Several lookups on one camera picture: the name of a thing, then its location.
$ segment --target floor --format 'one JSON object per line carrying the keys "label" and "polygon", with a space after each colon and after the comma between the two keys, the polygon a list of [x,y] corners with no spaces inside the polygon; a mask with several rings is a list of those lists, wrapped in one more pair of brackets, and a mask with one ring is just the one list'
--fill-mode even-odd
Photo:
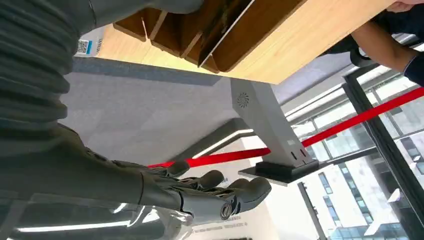
{"label": "floor", "polygon": [[[350,63],[346,54],[315,59],[273,87],[280,103]],[[155,164],[171,160],[202,137],[238,117],[230,79],[152,66],[97,65],[84,59],[66,76],[62,97],[68,117],[84,143],[112,160]]]}

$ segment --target red barrier tape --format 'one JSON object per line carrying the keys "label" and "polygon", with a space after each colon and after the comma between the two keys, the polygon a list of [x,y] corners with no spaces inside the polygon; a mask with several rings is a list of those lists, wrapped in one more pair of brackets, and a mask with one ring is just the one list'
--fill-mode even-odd
{"label": "red barrier tape", "polygon": [[[402,106],[406,103],[409,103],[423,96],[424,96],[424,87],[417,88],[408,93],[405,93],[402,96],[394,98],[381,105],[371,108],[368,111],[365,111],[359,115],[356,115],[338,125],[330,127],[329,129],[302,141],[302,144],[305,148],[309,147],[313,144],[321,142],[322,140],[328,137],[338,134],[346,129],[349,129],[355,125],[368,121],[372,118],[377,117],[380,114],[383,114],[387,111],[390,111],[394,108]],[[232,161],[237,161],[242,159],[262,157],[269,154],[270,152],[271,150],[265,147],[265,148],[251,149],[251,150],[221,153],[221,154],[209,155],[209,156],[201,156],[195,159],[190,158],[190,159],[187,159],[187,162],[190,165],[190,167],[193,168],[193,167],[200,167],[200,166],[205,166],[210,164],[220,164],[220,163],[232,162]],[[172,162],[165,162],[165,163],[150,165],[149,167],[150,168],[169,167],[171,164]]]}

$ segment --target wooden tabletop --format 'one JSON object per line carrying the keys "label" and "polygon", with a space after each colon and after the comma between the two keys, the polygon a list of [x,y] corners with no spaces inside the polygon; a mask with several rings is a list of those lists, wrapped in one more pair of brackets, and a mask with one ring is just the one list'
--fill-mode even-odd
{"label": "wooden tabletop", "polygon": [[[218,75],[278,84],[393,2],[394,0],[303,0],[236,67]],[[106,27],[102,49],[97,57],[215,74],[152,46],[149,40],[142,42],[118,31],[112,25]]]}

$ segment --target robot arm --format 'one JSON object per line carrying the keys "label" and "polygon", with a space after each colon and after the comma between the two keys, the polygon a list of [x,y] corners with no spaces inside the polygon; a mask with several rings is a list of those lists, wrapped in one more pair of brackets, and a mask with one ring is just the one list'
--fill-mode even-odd
{"label": "robot arm", "polygon": [[216,188],[222,175],[178,180],[185,163],[148,169],[108,161],[58,124],[63,78],[80,36],[142,8],[189,13],[203,0],[0,1],[0,190],[18,198],[50,194],[157,206],[191,214],[196,224],[256,207],[271,190],[263,178]]}

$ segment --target person's hand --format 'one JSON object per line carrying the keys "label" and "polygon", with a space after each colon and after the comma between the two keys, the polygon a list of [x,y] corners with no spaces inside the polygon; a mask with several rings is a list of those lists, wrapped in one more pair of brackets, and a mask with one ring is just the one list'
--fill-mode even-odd
{"label": "person's hand", "polygon": [[387,11],[393,12],[393,13],[403,13],[411,10],[414,7],[414,3],[405,3],[405,2],[418,2],[418,0],[405,0],[405,1],[397,1],[390,5],[387,8]]}

